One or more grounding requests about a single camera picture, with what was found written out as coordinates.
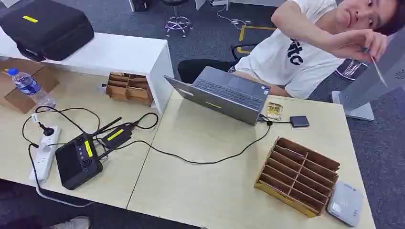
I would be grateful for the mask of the person's right hand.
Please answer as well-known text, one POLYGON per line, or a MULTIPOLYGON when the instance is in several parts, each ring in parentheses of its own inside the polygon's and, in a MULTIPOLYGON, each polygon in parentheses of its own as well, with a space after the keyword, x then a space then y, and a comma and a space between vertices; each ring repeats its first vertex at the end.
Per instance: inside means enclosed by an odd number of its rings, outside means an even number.
POLYGON ((363 62, 377 61, 385 53, 388 36, 371 29, 351 30, 332 35, 327 52, 339 58, 363 62))

